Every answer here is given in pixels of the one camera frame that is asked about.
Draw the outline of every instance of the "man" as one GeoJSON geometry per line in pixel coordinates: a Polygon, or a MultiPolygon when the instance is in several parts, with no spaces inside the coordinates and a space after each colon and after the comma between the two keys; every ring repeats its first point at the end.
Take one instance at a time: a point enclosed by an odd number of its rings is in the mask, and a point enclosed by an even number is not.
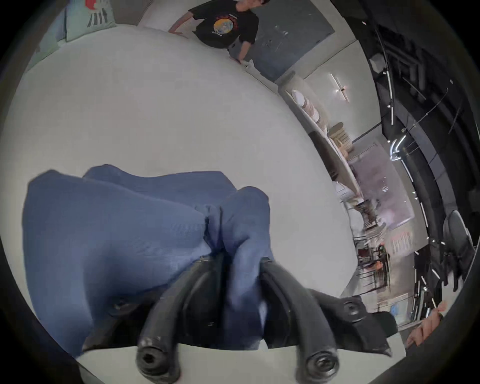
{"type": "Polygon", "coordinates": [[[193,32],[204,44],[214,48],[228,48],[240,37],[242,43],[238,62],[245,59],[248,50],[255,43],[258,31],[258,17],[252,12],[270,0],[213,0],[190,9],[169,29],[170,33],[181,35],[177,29],[190,20],[203,19],[193,32]]]}

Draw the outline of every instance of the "cushion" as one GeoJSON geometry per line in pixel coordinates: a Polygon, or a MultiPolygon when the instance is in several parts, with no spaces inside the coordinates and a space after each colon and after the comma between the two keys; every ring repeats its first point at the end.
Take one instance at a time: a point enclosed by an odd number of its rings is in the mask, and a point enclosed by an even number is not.
{"type": "Polygon", "coordinates": [[[65,10],[61,11],[57,18],[53,21],[52,25],[43,35],[42,40],[38,44],[35,49],[35,53],[33,54],[30,62],[27,65],[27,69],[29,70],[39,61],[43,60],[48,55],[55,52],[58,48],[58,41],[65,38],[62,34],[65,27],[65,10]]]}
{"type": "Polygon", "coordinates": [[[67,6],[67,41],[115,25],[110,0],[71,0],[67,6]]]}
{"type": "Polygon", "coordinates": [[[297,105],[313,119],[313,121],[318,124],[320,121],[320,114],[317,111],[317,108],[312,104],[312,102],[307,99],[302,92],[292,89],[292,97],[297,103],[297,105]]]}

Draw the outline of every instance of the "white wall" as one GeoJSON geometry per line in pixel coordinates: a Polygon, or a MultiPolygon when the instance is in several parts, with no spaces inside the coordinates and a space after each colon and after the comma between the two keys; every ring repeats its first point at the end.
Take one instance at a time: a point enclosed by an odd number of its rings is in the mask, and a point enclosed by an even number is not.
{"type": "Polygon", "coordinates": [[[153,0],[138,26],[168,31],[189,9],[205,0],[153,0]]]}
{"type": "Polygon", "coordinates": [[[339,295],[357,264],[348,217],[284,101],[215,49],[119,25],[63,45],[22,78],[0,136],[0,233],[30,303],[22,252],[29,180],[113,164],[139,176],[220,170],[270,198],[276,259],[339,295]]]}
{"type": "MultiPolygon", "coordinates": [[[[285,72],[285,75],[290,71],[295,71],[298,76],[304,79],[320,65],[356,40],[347,22],[330,0],[311,0],[311,2],[320,10],[335,32],[303,55],[300,60],[285,72]]],[[[278,84],[282,81],[282,78],[283,76],[277,80],[278,84]]]]}
{"type": "Polygon", "coordinates": [[[358,41],[322,64],[305,81],[328,111],[330,126],[342,122],[352,140],[380,122],[375,84],[358,41]],[[345,87],[348,103],[340,92],[336,92],[330,74],[345,87]]]}

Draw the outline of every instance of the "blue fabric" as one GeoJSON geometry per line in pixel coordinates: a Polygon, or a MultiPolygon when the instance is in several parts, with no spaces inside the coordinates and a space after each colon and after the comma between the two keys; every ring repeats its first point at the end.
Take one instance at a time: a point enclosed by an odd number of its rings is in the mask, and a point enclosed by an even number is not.
{"type": "Polygon", "coordinates": [[[203,255],[231,257],[224,348],[262,337],[259,262],[272,258],[268,197],[221,172],[154,178],[104,165],[83,178],[48,171],[24,204],[24,257],[37,316],[73,356],[108,298],[170,283],[203,255]]]}

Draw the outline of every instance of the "screw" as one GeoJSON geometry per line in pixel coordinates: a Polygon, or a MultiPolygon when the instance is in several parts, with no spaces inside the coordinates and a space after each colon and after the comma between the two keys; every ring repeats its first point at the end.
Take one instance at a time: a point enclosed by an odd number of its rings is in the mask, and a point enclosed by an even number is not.
{"type": "Polygon", "coordinates": [[[351,301],[344,304],[344,309],[349,315],[356,315],[360,312],[358,305],[351,301]]]}
{"type": "Polygon", "coordinates": [[[329,379],[338,370],[338,359],[330,352],[319,352],[308,359],[306,368],[314,378],[329,379]]]}

